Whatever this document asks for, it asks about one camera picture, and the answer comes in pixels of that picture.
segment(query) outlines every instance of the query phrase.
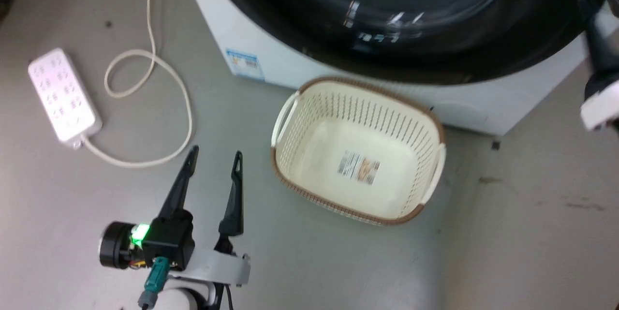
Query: product label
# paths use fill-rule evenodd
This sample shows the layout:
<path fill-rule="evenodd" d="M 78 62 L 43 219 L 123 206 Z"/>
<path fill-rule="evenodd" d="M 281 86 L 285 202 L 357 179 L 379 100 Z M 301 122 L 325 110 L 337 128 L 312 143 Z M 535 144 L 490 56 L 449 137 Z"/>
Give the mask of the product label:
<path fill-rule="evenodd" d="M 358 182 L 372 185 L 380 165 L 381 163 L 376 160 L 370 160 L 359 153 L 347 150 L 344 151 L 344 156 L 340 161 L 338 173 L 347 178 L 354 178 Z"/>
<path fill-rule="evenodd" d="M 232 72 L 246 78 L 265 80 L 265 75 L 256 55 L 245 54 L 236 50 L 226 50 Z"/>

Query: green led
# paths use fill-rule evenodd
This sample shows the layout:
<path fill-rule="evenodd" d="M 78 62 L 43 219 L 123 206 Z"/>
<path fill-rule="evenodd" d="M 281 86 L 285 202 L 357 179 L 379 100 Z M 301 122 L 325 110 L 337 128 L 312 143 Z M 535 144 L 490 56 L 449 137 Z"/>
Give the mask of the green led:
<path fill-rule="evenodd" d="M 148 224 L 139 224 L 133 228 L 133 232 L 131 233 L 131 242 L 142 248 L 142 240 L 146 237 L 146 233 L 149 228 L 150 225 Z"/>

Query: blue and white sticker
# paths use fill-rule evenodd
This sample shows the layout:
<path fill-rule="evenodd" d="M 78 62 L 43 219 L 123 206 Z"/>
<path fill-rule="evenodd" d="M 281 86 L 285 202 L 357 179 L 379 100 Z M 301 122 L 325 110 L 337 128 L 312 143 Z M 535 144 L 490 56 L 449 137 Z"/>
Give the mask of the blue and white sticker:
<path fill-rule="evenodd" d="M 256 55 L 245 54 L 236 50 L 226 50 L 230 69 L 233 74 L 245 78 L 265 80 L 265 75 Z"/>

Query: scuff mark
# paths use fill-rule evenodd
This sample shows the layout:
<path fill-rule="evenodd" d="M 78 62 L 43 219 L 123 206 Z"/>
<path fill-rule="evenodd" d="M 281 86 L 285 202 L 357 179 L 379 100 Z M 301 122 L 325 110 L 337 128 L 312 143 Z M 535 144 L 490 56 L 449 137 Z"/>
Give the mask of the scuff mark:
<path fill-rule="evenodd" d="M 568 202 L 565 204 L 565 206 L 569 208 L 585 209 L 586 211 L 589 211 L 590 209 L 594 209 L 598 212 L 606 211 L 605 207 L 598 204 L 573 204 L 571 202 Z"/>
<path fill-rule="evenodd" d="M 479 182 L 481 184 L 491 184 L 491 183 L 500 183 L 502 182 L 502 178 L 495 177 L 480 177 Z"/>

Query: white power cord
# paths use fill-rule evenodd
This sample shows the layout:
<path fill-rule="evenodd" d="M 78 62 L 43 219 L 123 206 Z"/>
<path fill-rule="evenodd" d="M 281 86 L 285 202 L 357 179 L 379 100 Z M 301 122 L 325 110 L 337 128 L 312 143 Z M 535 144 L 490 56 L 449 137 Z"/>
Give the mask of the white power cord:
<path fill-rule="evenodd" d="M 193 132 L 192 106 L 190 104 L 190 96 L 187 93 L 187 88 L 185 87 L 185 85 L 183 83 L 183 80 L 175 72 L 175 70 L 172 67 L 170 67 L 170 65 L 168 65 L 168 63 L 166 63 L 166 61 L 164 61 L 161 57 L 157 56 L 157 48 L 155 47 L 155 37 L 153 35 L 153 30 L 152 30 L 152 27 L 150 25 L 150 0 L 146 0 L 146 24 L 148 26 L 148 36 L 150 37 L 151 51 L 148 52 L 148 51 L 142 50 L 142 49 L 132 49 L 132 50 L 127 50 L 126 52 L 122 52 L 121 54 L 116 56 L 111 61 L 110 65 L 108 66 L 108 70 L 106 70 L 106 72 L 105 72 L 105 77 L 104 77 L 104 80 L 103 80 L 103 85 L 105 87 L 105 91 L 112 98 L 117 98 L 117 99 L 126 98 L 127 96 L 133 94 L 139 88 L 141 88 L 142 85 L 144 85 L 144 83 L 150 77 L 150 74 L 152 73 L 153 68 L 155 68 L 155 63 L 156 63 L 157 65 L 160 65 L 165 70 L 167 70 L 168 73 L 172 76 L 172 78 L 174 78 L 174 80 L 178 83 L 179 87 L 181 88 L 181 91 L 183 92 L 183 97 L 185 98 L 185 107 L 187 108 L 187 117 L 189 119 L 189 127 L 188 127 L 188 130 L 187 130 L 187 137 L 183 141 L 183 144 L 174 153 L 172 153 L 172 154 L 170 154 L 168 156 L 165 156 L 165 157 L 163 157 L 161 159 L 151 160 L 149 162 L 125 162 L 123 160 L 118 160 L 118 159 L 113 158 L 112 156 L 104 153 L 101 149 L 98 149 L 97 147 L 95 147 L 95 145 L 93 145 L 87 137 L 84 137 L 82 139 L 84 141 L 84 145 L 86 145 L 86 147 L 88 149 L 90 149 L 90 151 L 93 154 L 95 154 L 96 156 L 99 156 L 99 158 L 101 158 L 102 160 L 105 160 L 106 162 L 109 162 L 112 165 L 117 165 L 117 166 L 120 166 L 120 167 L 125 167 L 125 168 L 130 168 L 130 169 L 139 169 L 139 168 L 144 168 L 144 167 L 151 167 L 151 166 L 161 165 L 164 162 L 168 162 L 169 160 L 171 160 L 174 157 L 176 157 L 177 155 L 179 155 L 185 149 L 185 147 L 187 147 L 187 145 L 190 142 L 190 139 L 192 138 L 192 132 Z M 147 59 L 150 59 L 150 67 L 148 68 L 148 71 L 142 77 L 142 79 L 140 79 L 140 81 L 137 82 L 137 84 L 133 85 L 133 87 L 131 87 L 131 88 L 125 90 L 125 91 L 122 91 L 122 92 L 115 92 L 115 91 L 113 91 L 110 88 L 110 73 L 111 73 L 111 71 L 114 69 L 114 67 L 120 61 L 122 61 L 123 59 L 126 59 L 128 57 L 132 57 L 132 56 L 142 56 L 142 57 L 146 57 Z"/>

